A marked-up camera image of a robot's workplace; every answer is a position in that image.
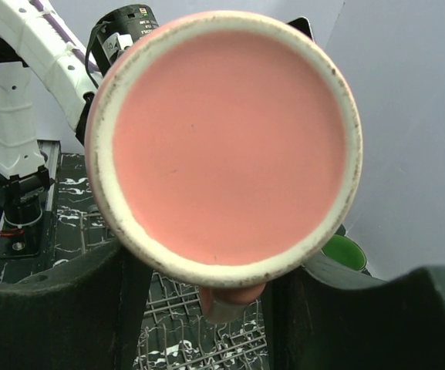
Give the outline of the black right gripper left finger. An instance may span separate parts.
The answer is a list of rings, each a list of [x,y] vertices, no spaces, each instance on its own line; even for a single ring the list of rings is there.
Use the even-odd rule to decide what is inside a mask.
[[[0,284],[0,369],[131,369],[151,276],[114,240]]]

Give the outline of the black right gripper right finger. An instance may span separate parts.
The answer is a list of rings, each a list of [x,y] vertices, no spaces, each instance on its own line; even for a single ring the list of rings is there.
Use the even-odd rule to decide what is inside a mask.
[[[312,262],[262,295],[272,369],[445,369],[445,266],[392,281]]]

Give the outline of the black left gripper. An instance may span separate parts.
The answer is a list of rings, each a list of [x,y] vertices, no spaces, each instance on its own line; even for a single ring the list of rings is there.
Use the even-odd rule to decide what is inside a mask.
[[[91,52],[100,72],[111,65],[136,41],[159,27],[148,5],[133,4],[116,8],[93,27],[87,52]]]

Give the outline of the pink mug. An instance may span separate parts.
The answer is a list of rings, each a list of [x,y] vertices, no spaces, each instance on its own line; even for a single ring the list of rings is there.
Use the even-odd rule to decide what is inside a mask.
[[[197,285],[214,324],[331,238],[363,158],[356,102],[334,62],[295,23],[239,11],[135,37],[93,100],[85,149],[114,234]]]

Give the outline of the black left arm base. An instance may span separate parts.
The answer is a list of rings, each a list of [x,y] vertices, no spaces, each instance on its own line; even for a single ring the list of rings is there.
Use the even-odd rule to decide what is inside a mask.
[[[0,259],[34,257],[40,253],[44,210],[40,194],[49,191],[52,179],[41,165],[37,171],[21,177],[0,174]]]

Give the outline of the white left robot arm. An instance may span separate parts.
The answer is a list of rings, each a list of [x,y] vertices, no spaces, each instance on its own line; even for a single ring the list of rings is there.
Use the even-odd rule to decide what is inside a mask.
[[[158,26],[147,5],[104,15],[81,43],[48,1],[0,1],[0,176],[20,179],[44,166],[29,82],[39,78],[86,150],[87,170],[111,156],[113,126],[103,118],[102,83],[115,62]]]

